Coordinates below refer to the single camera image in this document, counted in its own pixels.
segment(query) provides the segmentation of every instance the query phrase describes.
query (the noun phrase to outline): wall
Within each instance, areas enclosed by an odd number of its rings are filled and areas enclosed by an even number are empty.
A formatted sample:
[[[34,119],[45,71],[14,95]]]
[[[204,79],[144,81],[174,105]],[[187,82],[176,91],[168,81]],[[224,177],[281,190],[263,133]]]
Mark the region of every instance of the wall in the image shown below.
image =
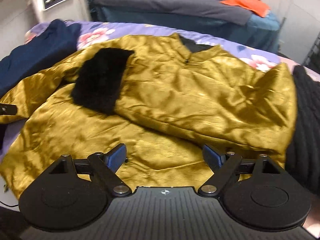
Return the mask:
[[[280,33],[283,54],[302,63],[320,32],[320,0],[262,0],[280,20],[287,20]]]
[[[25,33],[36,24],[25,0],[0,0],[0,59],[22,45]]]

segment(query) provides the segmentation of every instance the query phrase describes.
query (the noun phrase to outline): orange cloth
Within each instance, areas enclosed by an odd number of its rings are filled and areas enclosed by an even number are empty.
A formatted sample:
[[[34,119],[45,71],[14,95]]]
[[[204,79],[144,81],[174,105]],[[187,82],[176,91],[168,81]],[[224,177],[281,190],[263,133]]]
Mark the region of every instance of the orange cloth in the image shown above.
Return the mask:
[[[270,7],[260,0],[223,0],[220,3],[243,7],[263,18],[267,16],[270,10]]]

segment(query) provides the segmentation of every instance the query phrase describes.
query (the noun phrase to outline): black fur cuff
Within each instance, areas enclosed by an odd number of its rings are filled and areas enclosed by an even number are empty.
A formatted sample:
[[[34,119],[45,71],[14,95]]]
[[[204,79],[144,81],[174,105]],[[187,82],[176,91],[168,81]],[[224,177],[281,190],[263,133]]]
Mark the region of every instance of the black fur cuff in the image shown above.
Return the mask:
[[[71,92],[74,103],[112,114],[127,60],[133,53],[132,50],[105,48],[84,62]]]

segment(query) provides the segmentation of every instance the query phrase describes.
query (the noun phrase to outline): crosshair logo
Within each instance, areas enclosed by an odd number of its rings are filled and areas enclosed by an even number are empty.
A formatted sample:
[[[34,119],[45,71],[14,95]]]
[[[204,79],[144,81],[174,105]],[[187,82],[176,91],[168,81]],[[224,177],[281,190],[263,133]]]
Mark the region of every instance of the crosshair logo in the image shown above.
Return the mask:
[[[171,193],[171,191],[164,189],[164,190],[160,191],[160,193],[163,195],[168,195],[169,193]]]

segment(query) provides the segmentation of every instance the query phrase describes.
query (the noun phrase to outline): black wire rack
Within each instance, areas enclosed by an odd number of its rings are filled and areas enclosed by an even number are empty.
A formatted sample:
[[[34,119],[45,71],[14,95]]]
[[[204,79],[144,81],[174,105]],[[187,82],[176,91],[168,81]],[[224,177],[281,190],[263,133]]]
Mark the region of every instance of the black wire rack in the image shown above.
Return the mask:
[[[320,33],[304,60],[303,65],[320,74]]]

